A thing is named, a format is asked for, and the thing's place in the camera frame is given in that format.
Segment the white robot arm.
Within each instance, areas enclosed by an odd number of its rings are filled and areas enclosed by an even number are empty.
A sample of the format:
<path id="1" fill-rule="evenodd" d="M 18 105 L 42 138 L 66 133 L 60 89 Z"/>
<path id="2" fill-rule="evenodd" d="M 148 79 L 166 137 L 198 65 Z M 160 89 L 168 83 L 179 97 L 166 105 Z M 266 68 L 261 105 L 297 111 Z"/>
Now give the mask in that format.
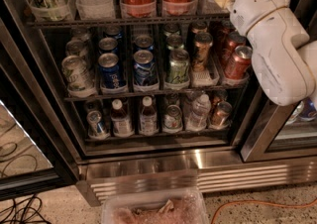
<path id="1" fill-rule="evenodd" d="M 214 0 L 253 48 L 252 67 L 273 103 L 308 97 L 317 105 L 317 42 L 289 8 L 290 0 Z"/>

